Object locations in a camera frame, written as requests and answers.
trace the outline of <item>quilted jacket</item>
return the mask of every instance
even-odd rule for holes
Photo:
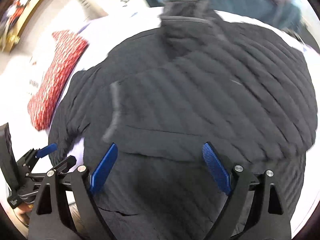
[[[254,172],[271,169],[294,213],[317,127],[304,56],[269,29],[224,22],[207,4],[167,1],[160,28],[73,76],[54,116],[54,165],[79,135],[89,168],[118,145],[95,197],[118,239],[204,238],[226,201],[202,159],[206,141]]]

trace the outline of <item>silver bolt head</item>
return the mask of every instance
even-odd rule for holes
[[[243,171],[243,167],[240,166],[240,165],[236,165],[235,166],[235,171],[241,172],[241,171]]]
[[[48,177],[51,177],[51,176],[53,176],[53,175],[54,175],[54,171],[48,171],[48,172],[47,172],[47,176],[48,176]]]
[[[272,176],[273,176],[273,171],[268,170],[268,171],[266,172],[266,174],[267,174],[269,177],[272,177]]]
[[[79,166],[79,167],[77,168],[77,170],[78,170],[79,172],[84,172],[86,169],[87,169],[87,167],[84,166],[84,165],[81,165],[81,166]]]

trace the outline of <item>red fabric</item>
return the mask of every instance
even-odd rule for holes
[[[30,99],[28,112],[38,131],[50,126],[57,101],[76,63],[88,46],[78,34],[59,31],[52,34],[56,41],[54,59],[44,76],[39,91]]]

